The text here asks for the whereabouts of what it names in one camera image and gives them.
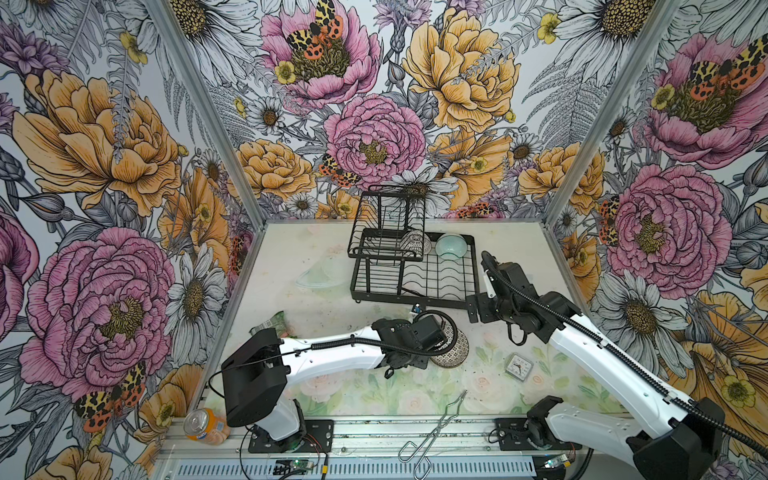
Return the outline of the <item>mint green bowl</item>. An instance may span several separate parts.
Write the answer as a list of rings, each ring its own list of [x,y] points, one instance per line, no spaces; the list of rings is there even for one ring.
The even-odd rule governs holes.
[[[460,234],[444,233],[435,243],[437,256],[445,260],[462,259],[468,250],[468,243]]]

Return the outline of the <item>white lattice pattern bowl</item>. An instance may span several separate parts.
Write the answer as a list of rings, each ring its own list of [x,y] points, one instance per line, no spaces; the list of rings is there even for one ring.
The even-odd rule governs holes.
[[[411,230],[399,241],[399,248],[406,258],[423,258],[433,247],[429,236],[421,230]]]

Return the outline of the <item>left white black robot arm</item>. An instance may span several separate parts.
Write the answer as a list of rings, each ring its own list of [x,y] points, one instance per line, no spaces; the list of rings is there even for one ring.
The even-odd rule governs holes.
[[[387,378],[399,370],[428,367],[449,354],[459,328],[437,310],[413,319],[379,319],[357,331],[315,339],[282,338],[274,328],[253,334],[221,364],[220,397],[230,427],[255,425],[273,442],[306,431],[304,414],[284,391],[311,379],[354,370],[381,369]]]

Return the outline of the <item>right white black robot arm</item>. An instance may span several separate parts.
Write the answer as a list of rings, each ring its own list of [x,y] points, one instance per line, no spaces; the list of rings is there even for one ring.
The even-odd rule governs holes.
[[[718,459],[724,437],[760,456],[766,446],[728,426],[716,403],[694,400],[661,380],[605,336],[562,294],[538,295],[522,267],[481,254],[482,322],[501,321],[555,347],[609,391],[630,417],[587,412],[548,395],[526,414],[518,438],[535,449],[580,444],[634,467],[645,479],[700,479]]]

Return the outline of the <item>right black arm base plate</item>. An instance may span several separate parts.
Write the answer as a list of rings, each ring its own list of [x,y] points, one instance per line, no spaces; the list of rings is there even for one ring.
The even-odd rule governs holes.
[[[502,417],[494,420],[488,441],[499,445],[501,451],[578,451],[578,443],[562,442],[543,420],[523,417]]]

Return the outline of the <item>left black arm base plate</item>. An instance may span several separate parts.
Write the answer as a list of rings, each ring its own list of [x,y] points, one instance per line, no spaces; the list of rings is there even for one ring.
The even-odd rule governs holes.
[[[310,419],[304,422],[305,434],[298,433],[285,440],[274,441],[268,433],[254,426],[247,450],[251,454],[329,453],[332,448],[335,422],[330,419]]]

